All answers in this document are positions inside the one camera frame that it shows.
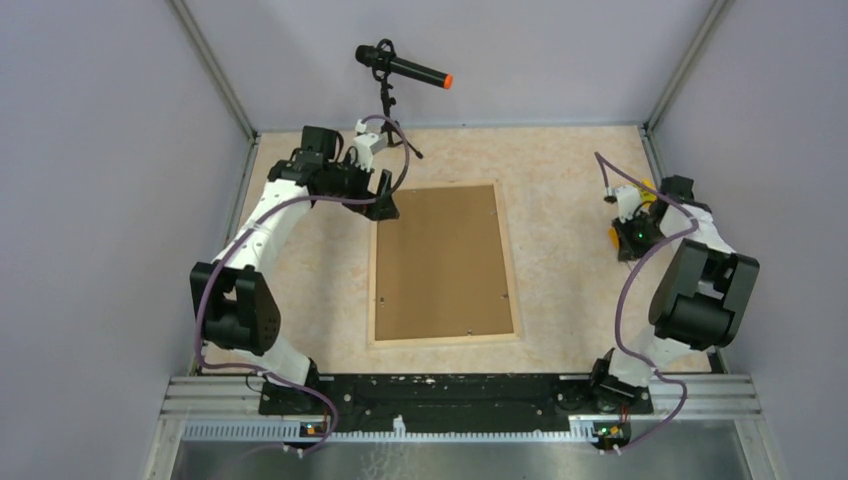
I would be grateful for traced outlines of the white wooden photo frame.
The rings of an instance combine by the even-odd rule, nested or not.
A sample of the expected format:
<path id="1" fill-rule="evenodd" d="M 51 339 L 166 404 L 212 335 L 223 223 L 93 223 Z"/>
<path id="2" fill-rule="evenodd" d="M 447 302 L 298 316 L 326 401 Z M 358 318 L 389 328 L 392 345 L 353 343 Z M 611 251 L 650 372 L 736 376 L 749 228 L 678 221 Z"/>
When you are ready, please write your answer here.
<path id="1" fill-rule="evenodd" d="M 517 342 L 523 336 L 505 202 L 495 179 L 401 189 L 373 224 L 371 348 Z"/>

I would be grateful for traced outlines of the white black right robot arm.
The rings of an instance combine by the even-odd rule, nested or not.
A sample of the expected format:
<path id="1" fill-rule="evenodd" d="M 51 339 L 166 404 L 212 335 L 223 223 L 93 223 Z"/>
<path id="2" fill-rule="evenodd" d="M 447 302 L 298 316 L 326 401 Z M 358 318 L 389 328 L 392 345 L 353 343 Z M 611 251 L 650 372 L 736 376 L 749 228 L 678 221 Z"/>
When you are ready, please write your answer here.
<path id="1" fill-rule="evenodd" d="M 586 397 L 600 412 L 645 400 L 656 368 L 725 347 L 738 333 L 760 263 L 721 237 L 712 209 L 695 199 L 693 187 L 692 179 L 675 175 L 657 193 L 633 184 L 606 189 L 606 202 L 618 209 L 610 236 L 619 261 L 642 264 L 664 246 L 674 256 L 650 302 L 648 326 L 630 344 L 618 340 L 593 365 Z"/>

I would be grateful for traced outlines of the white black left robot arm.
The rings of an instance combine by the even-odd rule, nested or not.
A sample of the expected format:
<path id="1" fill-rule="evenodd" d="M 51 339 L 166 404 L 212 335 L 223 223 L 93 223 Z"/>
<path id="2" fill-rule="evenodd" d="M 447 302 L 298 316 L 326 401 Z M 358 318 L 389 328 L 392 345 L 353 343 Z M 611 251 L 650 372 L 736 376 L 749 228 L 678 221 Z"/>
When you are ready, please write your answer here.
<path id="1" fill-rule="evenodd" d="M 250 369 L 284 385 L 283 401 L 297 413 L 319 404 L 320 386 L 309 379 L 311 359 L 284 338 L 282 316 L 268 278 L 297 223 L 318 202 L 339 203 L 371 221 L 394 220 L 400 213 L 392 199 L 400 183 L 388 170 L 370 191 L 373 162 L 392 135 L 358 121 L 346 145 L 340 132 L 306 126 L 289 157 L 268 171 L 256 206 L 235 238 L 213 260 L 198 262 L 189 275 L 195 314 L 195 354 L 199 365 L 205 344 L 235 351 L 232 368 Z"/>

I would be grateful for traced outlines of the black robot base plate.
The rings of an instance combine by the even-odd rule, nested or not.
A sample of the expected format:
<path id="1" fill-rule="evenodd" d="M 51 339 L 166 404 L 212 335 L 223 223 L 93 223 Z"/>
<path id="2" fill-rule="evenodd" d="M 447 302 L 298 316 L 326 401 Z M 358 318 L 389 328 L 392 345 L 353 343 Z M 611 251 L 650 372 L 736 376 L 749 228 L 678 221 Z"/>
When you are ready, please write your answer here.
<path id="1" fill-rule="evenodd" d="M 401 419 L 411 433 L 565 432 L 579 414 L 651 414 L 649 393 L 627 405 L 586 374 L 318 374 L 308 391 L 266 382 L 263 416 L 338 421 L 338 433 L 387 432 Z"/>

